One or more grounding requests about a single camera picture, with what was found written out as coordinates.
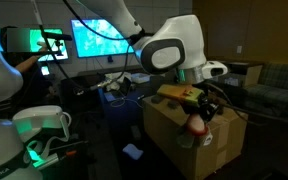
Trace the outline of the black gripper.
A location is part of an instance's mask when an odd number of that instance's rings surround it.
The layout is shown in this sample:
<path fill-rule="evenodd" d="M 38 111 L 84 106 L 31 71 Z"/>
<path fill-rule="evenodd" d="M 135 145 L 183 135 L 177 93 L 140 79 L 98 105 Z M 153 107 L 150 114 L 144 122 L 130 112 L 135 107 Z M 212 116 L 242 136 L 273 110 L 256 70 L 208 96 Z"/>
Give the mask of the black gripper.
<path fill-rule="evenodd" d="M 201 95 L 195 102 L 184 104 L 183 110 L 186 114 L 198 114 L 204 122 L 209 122 L 219 110 L 219 105 L 207 96 Z"/>

